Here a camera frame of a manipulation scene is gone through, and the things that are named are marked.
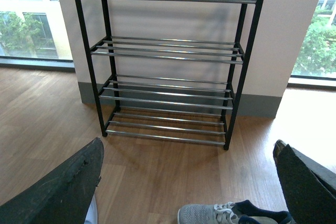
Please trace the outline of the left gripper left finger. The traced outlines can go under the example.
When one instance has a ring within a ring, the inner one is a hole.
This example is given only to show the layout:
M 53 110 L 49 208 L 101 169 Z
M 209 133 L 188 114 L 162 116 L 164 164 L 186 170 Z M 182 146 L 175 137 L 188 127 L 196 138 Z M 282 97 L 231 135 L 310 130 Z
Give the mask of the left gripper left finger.
M 84 223 L 103 158 L 103 143 L 97 137 L 1 205 L 1 223 Z

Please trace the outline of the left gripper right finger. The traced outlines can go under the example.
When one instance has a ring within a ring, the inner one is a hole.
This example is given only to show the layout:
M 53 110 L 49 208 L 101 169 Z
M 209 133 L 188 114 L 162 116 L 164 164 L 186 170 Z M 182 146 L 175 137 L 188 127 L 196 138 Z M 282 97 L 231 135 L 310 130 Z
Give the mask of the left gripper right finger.
M 335 223 L 335 173 L 282 140 L 276 141 L 273 157 L 296 223 Z

